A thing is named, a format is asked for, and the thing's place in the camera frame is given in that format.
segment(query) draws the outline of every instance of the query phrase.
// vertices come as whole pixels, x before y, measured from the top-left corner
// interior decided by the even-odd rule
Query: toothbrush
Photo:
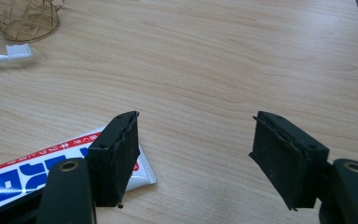
[[[7,46],[7,55],[0,55],[0,62],[33,57],[28,44]]]

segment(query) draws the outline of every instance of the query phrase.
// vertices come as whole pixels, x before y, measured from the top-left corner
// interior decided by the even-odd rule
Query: table surface
[[[158,183],[99,223],[318,223],[248,156],[264,110],[358,161],[354,0],[65,2],[32,60],[0,63],[0,163],[137,110]],[[0,36],[0,53],[9,44]]]

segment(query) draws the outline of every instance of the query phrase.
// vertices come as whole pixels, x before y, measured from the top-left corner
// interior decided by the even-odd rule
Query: wooden table
[[[248,156],[259,110],[358,160],[354,0],[69,0],[59,16],[32,60],[0,63],[0,163],[139,111],[158,183],[99,223],[318,223]]]

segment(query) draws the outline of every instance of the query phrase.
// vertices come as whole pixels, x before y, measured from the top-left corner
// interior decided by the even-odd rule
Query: black clamp jaw
[[[115,117],[89,146],[85,159],[55,164],[48,182],[0,207],[0,223],[97,223],[95,206],[122,208],[122,198],[140,154],[138,112]]]
[[[289,209],[322,201],[323,224],[358,224],[358,161],[327,162],[329,149],[287,119],[258,112],[250,157]]]

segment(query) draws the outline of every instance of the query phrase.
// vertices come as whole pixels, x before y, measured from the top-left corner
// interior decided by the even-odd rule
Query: toothpaste tube
[[[36,189],[43,188],[52,165],[70,158],[84,158],[91,143],[104,127],[84,133],[72,140],[48,147],[0,165],[0,206],[13,202]],[[157,179],[139,146],[140,156],[133,168],[126,190],[154,184]]]

